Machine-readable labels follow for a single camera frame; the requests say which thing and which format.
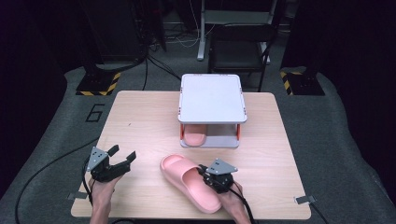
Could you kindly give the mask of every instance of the pink slide sandal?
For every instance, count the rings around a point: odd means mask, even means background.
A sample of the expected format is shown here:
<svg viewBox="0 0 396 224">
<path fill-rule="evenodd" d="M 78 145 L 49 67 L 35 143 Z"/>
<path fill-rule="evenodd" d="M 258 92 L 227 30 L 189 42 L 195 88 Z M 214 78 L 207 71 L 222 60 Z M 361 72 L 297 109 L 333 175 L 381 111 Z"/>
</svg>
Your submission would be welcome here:
<svg viewBox="0 0 396 224">
<path fill-rule="evenodd" d="M 206 124 L 185 124 L 184 142 L 191 147 L 198 147 L 206 140 Z"/>
<path fill-rule="evenodd" d="M 194 162 L 182 155 L 172 154 L 161 161 L 165 178 L 183 192 L 203 213 L 215 213 L 221 208 L 217 193 L 204 183 Z"/>
</svg>

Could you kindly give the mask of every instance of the human hand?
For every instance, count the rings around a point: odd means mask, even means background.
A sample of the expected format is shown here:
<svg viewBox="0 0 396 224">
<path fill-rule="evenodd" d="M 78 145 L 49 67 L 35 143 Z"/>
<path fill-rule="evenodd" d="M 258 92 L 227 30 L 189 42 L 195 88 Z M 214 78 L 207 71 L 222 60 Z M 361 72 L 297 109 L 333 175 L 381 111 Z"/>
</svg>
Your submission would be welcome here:
<svg viewBox="0 0 396 224">
<path fill-rule="evenodd" d="M 90 223 L 107 223 L 111 211 L 111 197 L 117 182 L 122 178 L 119 176 L 110 182 L 99 182 L 92 178 L 89 181 L 92 195 L 92 216 Z"/>
<path fill-rule="evenodd" d="M 243 197 L 242 186 L 239 183 L 234 182 L 231 189 Z M 233 218 L 236 224 L 250 224 L 245 206 L 237 195 L 229 190 L 225 193 L 218 194 L 218 197 L 222 207 Z"/>
</svg>

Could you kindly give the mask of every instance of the wooden table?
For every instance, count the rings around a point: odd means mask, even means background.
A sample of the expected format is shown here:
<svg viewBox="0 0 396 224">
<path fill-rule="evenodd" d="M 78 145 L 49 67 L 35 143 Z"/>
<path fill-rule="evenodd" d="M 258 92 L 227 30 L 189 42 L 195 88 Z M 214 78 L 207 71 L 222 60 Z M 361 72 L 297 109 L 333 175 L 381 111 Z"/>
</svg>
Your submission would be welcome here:
<svg viewBox="0 0 396 224">
<path fill-rule="evenodd" d="M 304 196 L 290 143 L 275 96 L 266 92 L 244 92 L 247 122 L 241 126 L 238 148 L 184 148 L 179 143 L 178 91 L 121 91 L 108 115 L 97 144 L 102 150 L 114 145 L 120 151 L 110 164 L 125 161 L 136 151 L 131 172 L 117 184 L 111 217 L 231 219 L 220 209 L 214 214 L 200 212 L 163 177 L 161 159 L 178 153 L 210 165 L 215 158 L 238 168 L 234 179 L 257 219 L 308 219 L 308 204 L 297 204 Z M 90 217 L 88 200 L 76 199 L 71 213 Z"/>
</svg>

